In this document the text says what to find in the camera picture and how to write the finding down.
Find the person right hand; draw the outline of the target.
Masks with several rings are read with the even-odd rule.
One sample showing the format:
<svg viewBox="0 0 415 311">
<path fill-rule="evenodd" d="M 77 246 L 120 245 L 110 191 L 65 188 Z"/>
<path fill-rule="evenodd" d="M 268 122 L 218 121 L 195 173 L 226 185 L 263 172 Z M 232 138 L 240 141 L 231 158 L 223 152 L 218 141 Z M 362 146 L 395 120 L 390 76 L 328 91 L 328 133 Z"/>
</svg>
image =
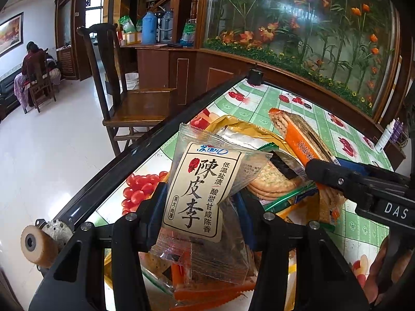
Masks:
<svg viewBox="0 0 415 311">
<path fill-rule="evenodd" d="M 365 296 L 369 303 L 375 303 L 378 305 L 383 297 L 384 293 L 378 292 L 378 284 L 376 283 L 376 279 L 378 277 L 378 274 L 383 266 L 383 262 L 385 259 L 385 255 L 388 249 L 388 237 L 384 238 L 380 250 L 376 256 L 375 261 L 372 263 L 370 270 L 369 270 L 369 276 L 366 279 L 366 283 L 363 287 Z M 394 265 L 394 268 L 392 269 L 391 273 L 391 280 L 392 283 L 397 283 L 404 273 L 406 267 L 409 264 L 409 261 L 411 260 L 413 250 L 408 250 L 404 255 L 402 255 Z"/>
</svg>

